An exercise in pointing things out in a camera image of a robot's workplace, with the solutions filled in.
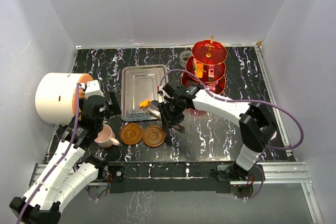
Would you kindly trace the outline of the silver metal serving tongs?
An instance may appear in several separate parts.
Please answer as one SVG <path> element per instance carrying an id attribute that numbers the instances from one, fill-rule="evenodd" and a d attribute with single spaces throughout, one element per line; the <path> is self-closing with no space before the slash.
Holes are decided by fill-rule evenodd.
<path id="1" fill-rule="evenodd" d="M 148 108 L 145 108 L 145 110 L 147 111 L 147 113 L 149 113 L 150 115 L 152 115 L 153 117 L 157 118 L 158 120 L 162 120 L 161 119 L 161 114 L 159 112 L 159 108 L 158 107 L 154 107 L 150 104 L 150 106 Z M 173 128 L 177 131 L 179 131 L 180 133 L 184 134 L 185 133 L 185 128 L 184 126 L 180 125 L 179 123 L 173 126 L 170 126 L 170 128 Z"/>

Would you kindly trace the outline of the orange fish shaped pastry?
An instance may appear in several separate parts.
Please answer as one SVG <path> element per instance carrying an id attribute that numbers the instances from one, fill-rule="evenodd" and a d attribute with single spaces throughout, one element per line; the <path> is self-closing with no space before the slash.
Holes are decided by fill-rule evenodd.
<path id="1" fill-rule="evenodd" d="M 148 108 L 150 106 L 151 100 L 146 99 L 139 104 L 139 108 Z"/>

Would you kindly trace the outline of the brown wooden coaster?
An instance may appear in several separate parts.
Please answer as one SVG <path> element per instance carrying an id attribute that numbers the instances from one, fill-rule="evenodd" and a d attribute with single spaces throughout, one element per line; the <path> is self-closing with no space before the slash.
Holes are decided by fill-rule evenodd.
<path id="1" fill-rule="evenodd" d="M 143 135 L 143 129 L 135 123 L 128 123 L 121 128 L 120 139 L 126 145 L 138 144 Z"/>
<path id="2" fill-rule="evenodd" d="M 158 125 L 148 126 L 144 132 L 142 139 L 149 147 L 159 147 L 166 138 L 166 132 Z"/>

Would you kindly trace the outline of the pink ceramic cup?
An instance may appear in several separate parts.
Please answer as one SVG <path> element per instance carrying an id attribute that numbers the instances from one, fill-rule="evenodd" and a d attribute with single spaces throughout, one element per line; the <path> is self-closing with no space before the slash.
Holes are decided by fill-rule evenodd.
<path id="1" fill-rule="evenodd" d="M 110 148 L 112 146 L 120 145 L 120 142 L 116 139 L 112 128 L 107 124 L 103 125 L 102 131 L 98 133 L 95 142 L 102 148 Z"/>

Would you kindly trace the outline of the yellow orange cake piece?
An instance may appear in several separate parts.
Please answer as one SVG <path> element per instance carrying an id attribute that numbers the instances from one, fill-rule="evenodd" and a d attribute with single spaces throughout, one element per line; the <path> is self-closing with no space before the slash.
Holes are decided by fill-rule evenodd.
<path id="1" fill-rule="evenodd" d="M 203 72 L 204 72 L 203 67 L 204 67 L 204 65 L 201 64 L 201 63 L 196 63 L 195 64 L 195 75 L 199 79 L 201 79 L 203 77 Z"/>

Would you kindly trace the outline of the red three-tier cake stand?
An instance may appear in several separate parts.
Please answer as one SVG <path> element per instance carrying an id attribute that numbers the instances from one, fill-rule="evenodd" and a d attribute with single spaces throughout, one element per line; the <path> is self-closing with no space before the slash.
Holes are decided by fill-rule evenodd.
<path id="1" fill-rule="evenodd" d="M 228 56 L 227 49 L 219 42 L 211 39 L 198 41 L 191 50 L 192 56 L 187 60 L 185 70 L 187 72 L 182 73 L 181 84 L 188 87 L 192 83 L 199 84 L 203 82 L 210 92 L 215 94 L 222 94 L 226 85 L 226 65 L 225 60 Z M 193 70 L 193 59 L 196 59 L 197 63 L 204 65 L 203 77 L 199 79 L 195 75 Z M 214 81 L 208 80 L 208 68 L 214 69 Z"/>

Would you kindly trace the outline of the dark chocolate cookie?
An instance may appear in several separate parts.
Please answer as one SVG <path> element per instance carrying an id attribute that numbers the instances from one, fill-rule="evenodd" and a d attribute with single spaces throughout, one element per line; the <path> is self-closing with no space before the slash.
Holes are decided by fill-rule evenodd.
<path id="1" fill-rule="evenodd" d="M 158 107 L 159 101 L 158 100 L 152 100 L 151 105 L 154 106 L 154 107 Z"/>

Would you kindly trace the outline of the brown chocolate layered cake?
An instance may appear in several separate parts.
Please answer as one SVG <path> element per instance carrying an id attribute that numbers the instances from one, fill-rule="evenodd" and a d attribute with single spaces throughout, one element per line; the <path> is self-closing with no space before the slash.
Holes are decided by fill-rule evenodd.
<path id="1" fill-rule="evenodd" d="M 209 82 L 214 81 L 214 69 L 213 68 L 208 68 L 208 80 Z"/>

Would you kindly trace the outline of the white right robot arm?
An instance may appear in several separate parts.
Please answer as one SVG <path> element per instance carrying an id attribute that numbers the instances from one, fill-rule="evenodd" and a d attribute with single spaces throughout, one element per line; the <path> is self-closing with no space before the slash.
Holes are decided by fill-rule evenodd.
<path id="1" fill-rule="evenodd" d="M 234 123 L 240 129 L 242 148 L 228 176 L 247 180 L 253 166 L 277 134 L 277 124 L 265 105 L 255 102 L 235 102 L 213 94 L 203 86 L 193 83 L 186 87 L 177 80 L 158 86 L 163 102 L 158 104 L 163 125 L 174 127 L 184 120 L 187 109 L 205 111 Z"/>

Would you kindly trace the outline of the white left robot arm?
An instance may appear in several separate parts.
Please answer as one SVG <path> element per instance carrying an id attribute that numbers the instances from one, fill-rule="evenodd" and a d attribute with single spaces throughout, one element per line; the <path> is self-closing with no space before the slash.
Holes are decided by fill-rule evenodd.
<path id="1" fill-rule="evenodd" d="M 108 103 L 103 95 L 75 98 L 75 116 L 63 132 L 49 163 L 28 191 L 9 204 L 17 223 L 58 223 L 69 202 L 90 182 L 104 181 L 108 168 L 103 158 L 87 157 L 72 169 L 98 137 L 105 121 L 121 114 L 114 92 Z"/>

